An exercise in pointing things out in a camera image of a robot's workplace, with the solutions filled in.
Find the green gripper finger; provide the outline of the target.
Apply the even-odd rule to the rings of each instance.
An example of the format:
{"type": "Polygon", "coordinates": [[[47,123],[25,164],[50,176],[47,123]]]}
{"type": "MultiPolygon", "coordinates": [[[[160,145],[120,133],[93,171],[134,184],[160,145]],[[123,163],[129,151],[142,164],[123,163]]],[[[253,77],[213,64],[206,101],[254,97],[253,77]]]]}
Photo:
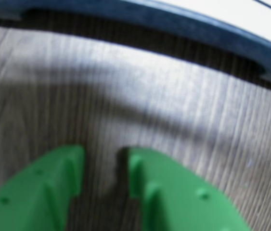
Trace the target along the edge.
{"type": "Polygon", "coordinates": [[[53,149],[0,187],[0,231],[63,231],[69,204],[79,196],[85,151],[80,145],[53,149]]]}
{"type": "Polygon", "coordinates": [[[227,196],[166,154],[128,149],[129,196],[143,231],[248,231],[227,196]]]}

